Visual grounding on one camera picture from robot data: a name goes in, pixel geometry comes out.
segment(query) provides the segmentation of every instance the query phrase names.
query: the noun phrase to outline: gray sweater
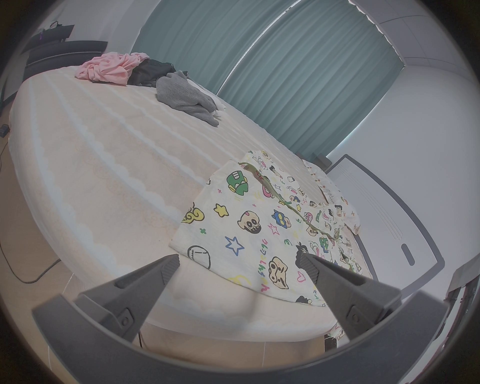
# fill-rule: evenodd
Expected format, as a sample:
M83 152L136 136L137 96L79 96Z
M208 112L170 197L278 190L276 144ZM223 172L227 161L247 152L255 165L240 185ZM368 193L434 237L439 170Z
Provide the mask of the gray sweater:
M211 115L216 110L212 98L188 84L187 77L181 71L167 73L156 81L156 97L173 109L186 112L214 127L218 126L218 121Z

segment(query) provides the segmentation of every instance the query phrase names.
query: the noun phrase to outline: pink clothing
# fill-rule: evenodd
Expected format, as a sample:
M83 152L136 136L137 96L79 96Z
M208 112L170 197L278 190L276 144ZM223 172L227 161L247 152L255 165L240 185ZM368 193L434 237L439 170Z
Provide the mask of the pink clothing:
M148 58L145 53L135 52L130 55L121 55L117 52L104 53L102 56L94 57L78 67L75 77L77 79L127 85L132 70Z

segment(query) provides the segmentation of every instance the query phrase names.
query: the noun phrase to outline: curtain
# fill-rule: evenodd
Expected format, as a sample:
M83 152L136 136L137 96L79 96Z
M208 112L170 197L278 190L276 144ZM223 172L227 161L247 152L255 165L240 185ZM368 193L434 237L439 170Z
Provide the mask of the curtain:
M293 153L329 154L403 63L347 0L303 0L256 42L218 95Z
M242 54L293 0L161 0L133 46L217 93Z

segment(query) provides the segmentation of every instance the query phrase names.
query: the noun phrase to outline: pink star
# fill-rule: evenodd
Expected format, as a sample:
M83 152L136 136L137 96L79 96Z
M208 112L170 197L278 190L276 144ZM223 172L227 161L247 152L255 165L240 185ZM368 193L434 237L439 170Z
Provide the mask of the pink star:
M276 228L276 226L274 226L273 224L269 224L268 227L272 230L272 235L279 235L278 229Z

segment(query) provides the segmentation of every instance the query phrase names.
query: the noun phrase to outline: blue star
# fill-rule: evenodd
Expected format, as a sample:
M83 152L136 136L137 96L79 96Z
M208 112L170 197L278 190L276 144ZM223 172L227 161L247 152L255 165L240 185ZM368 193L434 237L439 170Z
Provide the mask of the blue star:
M241 244L239 244L239 241L237 240L237 236L235 236L233 239L228 238L225 236L225 238L228 241L228 244L225 246L225 248L231 249L235 256L239 255L239 251L242 249L245 249L245 247Z

